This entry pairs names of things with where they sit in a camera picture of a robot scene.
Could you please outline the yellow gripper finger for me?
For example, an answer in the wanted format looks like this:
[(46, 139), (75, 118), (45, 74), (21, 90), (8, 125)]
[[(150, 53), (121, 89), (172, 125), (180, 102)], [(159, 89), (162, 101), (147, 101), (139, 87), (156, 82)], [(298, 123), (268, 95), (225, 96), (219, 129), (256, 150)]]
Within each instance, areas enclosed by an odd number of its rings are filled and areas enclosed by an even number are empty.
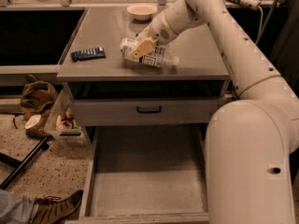
[(131, 56), (134, 59), (139, 59), (144, 55), (148, 55), (155, 51), (157, 40), (151, 37), (146, 37), (141, 42), (139, 42), (136, 47), (131, 51)]

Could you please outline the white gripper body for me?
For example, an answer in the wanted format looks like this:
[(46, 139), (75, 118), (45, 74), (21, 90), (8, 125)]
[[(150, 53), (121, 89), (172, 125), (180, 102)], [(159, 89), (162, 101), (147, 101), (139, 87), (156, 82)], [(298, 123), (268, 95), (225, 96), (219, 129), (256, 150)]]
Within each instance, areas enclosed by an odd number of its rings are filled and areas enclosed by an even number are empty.
[(156, 46), (166, 45), (176, 39), (178, 34), (173, 31), (164, 12), (153, 18), (151, 23), (135, 38), (138, 43), (149, 41)]

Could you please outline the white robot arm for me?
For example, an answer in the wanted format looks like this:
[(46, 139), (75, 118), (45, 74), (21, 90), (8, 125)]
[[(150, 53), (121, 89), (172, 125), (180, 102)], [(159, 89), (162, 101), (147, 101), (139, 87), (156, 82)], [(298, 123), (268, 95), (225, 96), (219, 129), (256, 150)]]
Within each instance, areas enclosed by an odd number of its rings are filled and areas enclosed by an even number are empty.
[(202, 22), (238, 95), (206, 129), (209, 223), (296, 224), (289, 156), (299, 146), (299, 99), (224, 0), (178, 0), (137, 37), (131, 55), (147, 55)]

